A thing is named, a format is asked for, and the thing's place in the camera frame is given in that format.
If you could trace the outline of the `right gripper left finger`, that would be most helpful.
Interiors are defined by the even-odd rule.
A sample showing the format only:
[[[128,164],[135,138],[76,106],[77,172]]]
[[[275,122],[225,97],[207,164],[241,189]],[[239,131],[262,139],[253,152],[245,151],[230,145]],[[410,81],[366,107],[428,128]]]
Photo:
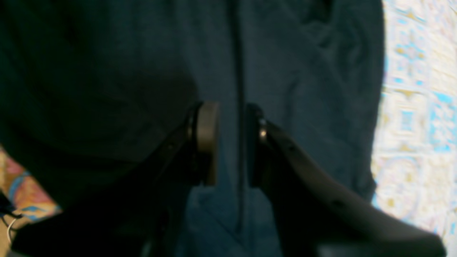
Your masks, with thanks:
[[[217,181],[219,104],[187,119],[114,185],[22,227],[12,257],[170,257],[193,187]]]

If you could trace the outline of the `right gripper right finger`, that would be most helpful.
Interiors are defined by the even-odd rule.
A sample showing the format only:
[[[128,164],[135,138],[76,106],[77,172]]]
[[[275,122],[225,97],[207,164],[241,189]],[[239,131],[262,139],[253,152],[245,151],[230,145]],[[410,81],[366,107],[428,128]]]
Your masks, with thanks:
[[[439,236],[336,182],[255,104],[246,107],[250,185],[273,209],[284,257],[444,257]]]

